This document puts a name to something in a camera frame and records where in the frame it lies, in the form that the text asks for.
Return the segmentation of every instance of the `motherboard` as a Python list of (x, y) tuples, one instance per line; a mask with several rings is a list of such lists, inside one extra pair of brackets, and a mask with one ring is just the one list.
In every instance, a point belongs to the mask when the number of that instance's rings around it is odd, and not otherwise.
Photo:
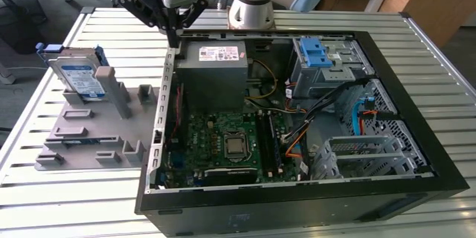
[(170, 152), (169, 186), (294, 181), (293, 162), (279, 156), (285, 130), (279, 113), (190, 114), (185, 150)]

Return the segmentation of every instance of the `ram slot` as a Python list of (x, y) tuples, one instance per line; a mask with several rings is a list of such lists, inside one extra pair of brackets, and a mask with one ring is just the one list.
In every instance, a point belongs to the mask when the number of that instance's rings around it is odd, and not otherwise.
[(279, 142), (277, 140), (277, 134), (274, 132), (274, 125), (273, 125), (273, 117), (269, 115), (267, 116), (269, 120), (269, 128), (270, 128), (270, 134), (271, 134), (271, 139), (273, 139), (273, 151), (274, 151), (274, 161), (275, 161), (275, 166), (277, 166), (277, 173), (282, 173), (282, 161), (281, 161), (281, 155), (279, 155)]
[(278, 166), (274, 158), (273, 129), (269, 124), (269, 115), (257, 114), (254, 118), (262, 176), (271, 177), (277, 172)]

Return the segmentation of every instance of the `metal table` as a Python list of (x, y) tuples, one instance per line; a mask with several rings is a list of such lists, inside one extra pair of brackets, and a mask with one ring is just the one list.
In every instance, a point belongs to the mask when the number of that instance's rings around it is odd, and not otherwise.
[[(474, 90), (410, 19), (398, 14), (275, 11), (277, 28), (367, 31), (471, 187), (383, 222), (343, 224), (234, 236), (476, 237)], [(194, 28), (225, 28), (226, 14), (205, 11)], [(166, 40), (122, 9), (82, 13), (65, 46), (99, 44), (126, 86), (159, 83)], [(50, 69), (0, 150), (0, 236), (161, 237), (133, 214), (138, 169), (51, 171), (33, 168), (62, 106), (62, 84)]]

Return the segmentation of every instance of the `hard drive label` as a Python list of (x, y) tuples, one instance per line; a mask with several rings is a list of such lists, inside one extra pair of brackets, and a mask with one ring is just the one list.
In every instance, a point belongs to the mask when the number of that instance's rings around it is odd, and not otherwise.
[(237, 47), (201, 47), (199, 61), (237, 61)]
[(87, 65), (62, 65), (61, 71), (75, 92), (85, 98), (103, 97), (103, 89), (94, 78), (94, 70)]

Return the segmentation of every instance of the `blue plastic clip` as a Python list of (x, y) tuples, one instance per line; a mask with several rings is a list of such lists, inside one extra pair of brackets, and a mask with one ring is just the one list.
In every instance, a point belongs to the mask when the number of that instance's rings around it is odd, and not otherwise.
[(39, 56), (39, 58), (46, 66), (49, 66), (47, 59), (45, 57), (42, 57), (41, 54), (59, 53), (62, 51), (62, 49), (63, 49), (62, 45), (51, 44), (51, 45), (47, 45), (46, 47), (43, 47), (42, 43), (35, 44), (35, 54)]
[(103, 55), (103, 49), (98, 45), (95, 45), (93, 47), (93, 49), (94, 49), (95, 57), (98, 59), (101, 66), (109, 66), (109, 63), (107, 63), (105, 55)]
[(325, 47), (317, 38), (302, 37), (299, 39), (299, 48), (307, 67), (331, 67), (331, 61), (326, 58)]

